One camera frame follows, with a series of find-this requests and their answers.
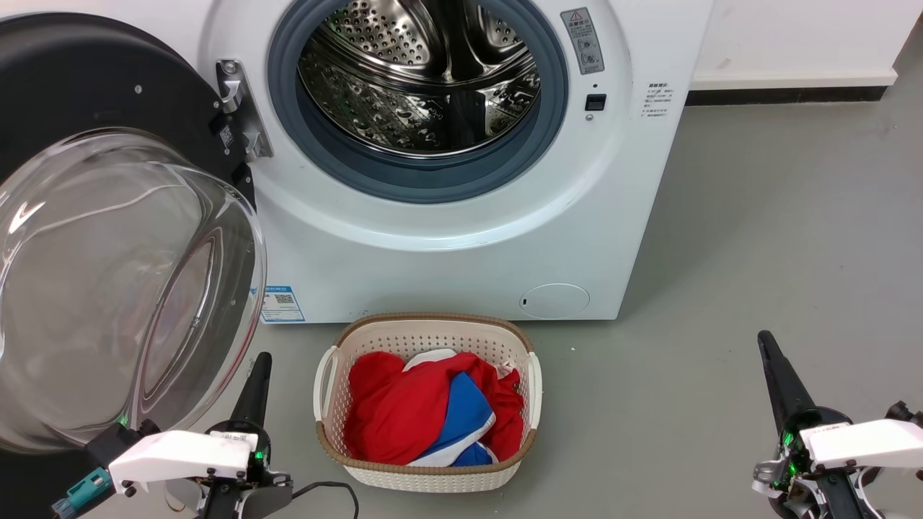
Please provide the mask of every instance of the basket handle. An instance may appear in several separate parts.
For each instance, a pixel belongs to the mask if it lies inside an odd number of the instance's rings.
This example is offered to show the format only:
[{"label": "basket handle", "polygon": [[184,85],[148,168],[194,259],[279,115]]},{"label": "basket handle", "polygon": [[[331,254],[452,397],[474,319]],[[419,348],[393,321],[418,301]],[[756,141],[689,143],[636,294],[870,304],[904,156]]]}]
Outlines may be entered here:
[{"label": "basket handle", "polygon": [[[334,355],[340,348],[331,346],[329,350],[320,358],[318,372],[314,375],[314,419],[318,422],[327,418],[327,412],[330,410],[330,393],[333,390],[333,374],[336,373],[336,366],[339,363],[339,356]],[[327,388],[322,391],[324,384],[324,375],[327,375]]]},{"label": "basket handle", "polygon": [[529,428],[538,428],[542,418],[542,365],[529,352]]}]

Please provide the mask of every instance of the door hinge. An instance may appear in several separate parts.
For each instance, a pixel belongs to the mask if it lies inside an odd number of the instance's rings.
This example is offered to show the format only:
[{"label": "door hinge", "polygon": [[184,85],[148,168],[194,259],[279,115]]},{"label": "door hinge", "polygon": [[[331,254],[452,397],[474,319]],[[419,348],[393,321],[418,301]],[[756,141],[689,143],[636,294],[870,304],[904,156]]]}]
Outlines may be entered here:
[{"label": "door hinge", "polygon": [[220,59],[215,64],[215,70],[222,110],[234,115],[234,121],[244,134],[246,161],[252,163],[260,157],[271,157],[272,146],[246,81],[244,64],[238,59]]}]

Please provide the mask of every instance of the laundry basket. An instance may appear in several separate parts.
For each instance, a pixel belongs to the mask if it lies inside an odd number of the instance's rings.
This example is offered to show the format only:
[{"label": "laundry basket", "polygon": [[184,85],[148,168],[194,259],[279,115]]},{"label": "laundry basket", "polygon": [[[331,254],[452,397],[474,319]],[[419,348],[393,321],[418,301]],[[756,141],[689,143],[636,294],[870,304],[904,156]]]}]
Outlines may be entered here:
[{"label": "laundry basket", "polygon": [[[343,443],[343,423],[352,396],[349,372],[356,359],[386,351],[408,360],[429,350],[472,352],[491,364],[511,362],[519,370],[522,395],[522,444],[510,459],[494,465],[422,467],[355,460]],[[415,492],[476,492],[506,484],[535,441],[542,413],[542,369],[532,345],[512,323],[461,314],[381,314],[351,324],[320,359],[314,378],[314,417],[327,454],[360,482],[384,489]]]}]

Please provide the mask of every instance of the brown basket rim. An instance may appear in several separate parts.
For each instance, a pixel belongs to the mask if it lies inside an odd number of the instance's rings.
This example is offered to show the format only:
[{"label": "brown basket rim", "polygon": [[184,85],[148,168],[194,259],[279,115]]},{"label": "brown basket rim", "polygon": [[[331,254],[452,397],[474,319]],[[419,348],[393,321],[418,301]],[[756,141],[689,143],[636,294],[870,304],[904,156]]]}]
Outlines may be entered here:
[{"label": "brown basket rim", "polygon": [[[340,337],[337,339],[335,344],[336,347],[340,347],[347,337],[350,336],[356,329],[365,326],[372,322],[381,322],[387,320],[458,320],[466,322],[476,322],[480,324],[491,324],[504,328],[512,332],[516,337],[522,341],[522,345],[525,346],[525,349],[529,353],[533,353],[532,343],[529,341],[529,338],[526,337],[525,333],[520,330],[518,326],[509,322],[508,320],[497,319],[493,317],[478,316],[478,315],[469,315],[469,314],[459,314],[459,313],[419,313],[419,312],[402,312],[402,313],[388,313],[388,314],[376,314],[363,317],[360,320],[357,320],[346,327],[345,330],[340,334]],[[502,472],[522,461],[522,458],[525,457],[535,443],[535,436],[538,433],[537,430],[530,429],[529,433],[526,435],[525,441],[520,446],[520,449],[513,454],[513,456],[501,463],[494,465],[478,465],[478,466],[405,466],[405,465],[386,465],[380,463],[364,462],[360,460],[355,460],[348,456],[344,456],[338,453],[330,442],[327,440],[327,432],[324,429],[324,423],[321,421],[317,422],[318,430],[318,440],[320,445],[324,448],[324,451],[327,452],[327,455],[332,458],[337,463],[348,466],[351,468],[359,468],[363,470],[374,470],[376,472],[387,472],[390,474],[407,474],[411,476],[468,476],[472,474],[490,474],[494,472]]]}]

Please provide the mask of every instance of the teal connector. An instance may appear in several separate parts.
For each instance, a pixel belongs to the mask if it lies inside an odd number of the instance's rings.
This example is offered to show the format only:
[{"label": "teal connector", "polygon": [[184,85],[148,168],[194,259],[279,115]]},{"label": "teal connector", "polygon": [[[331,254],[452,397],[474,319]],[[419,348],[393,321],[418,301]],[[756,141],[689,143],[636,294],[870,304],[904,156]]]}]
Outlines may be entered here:
[{"label": "teal connector", "polygon": [[67,491],[67,497],[52,505],[52,510],[61,519],[71,519],[88,502],[102,495],[113,485],[109,473],[102,467],[90,472]]}]

